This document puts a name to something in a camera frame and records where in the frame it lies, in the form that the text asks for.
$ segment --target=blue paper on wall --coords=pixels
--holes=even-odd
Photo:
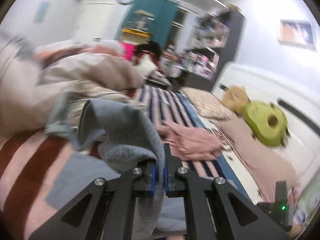
[[[34,19],[35,23],[42,23],[43,22],[44,17],[48,11],[49,5],[50,4],[48,2],[41,2],[39,4],[39,7],[36,12],[35,19]]]

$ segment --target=triangular cutout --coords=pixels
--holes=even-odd
[[[245,227],[258,220],[257,215],[244,205],[234,194],[228,193],[228,197],[241,226]]]
[[[92,198],[91,194],[85,195],[75,206],[70,208],[61,218],[65,223],[78,227]]]

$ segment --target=window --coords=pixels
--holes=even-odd
[[[170,29],[170,32],[168,35],[168,41],[167,41],[167,45],[166,45],[165,49],[167,49],[169,45],[173,45],[173,46],[177,45],[176,38],[178,36],[180,29],[183,28],[182,23],[183,23],[187,14],[188,14],[187,11],[183,10],[182,8],[178,8],[176,16],[171,24],[171,29]]]

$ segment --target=framed photo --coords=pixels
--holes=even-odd
[[[281,20],[280,42],[316,50],[312,26],[307,21]]]

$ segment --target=teal curtain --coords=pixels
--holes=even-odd
[[[126,22],[132,18],[133,13],[137,10],[144,10],[155,16],[155,20],[150,29],[152,33],[151,40],[158,42],[160,47],[164,48],[170,32],[171,22],[177,12],[177,6],[177,3],[168,0],[135,0],[130,11],[122,21],[115,39],[117,40],[119,38],[121,29],[124,28]]]

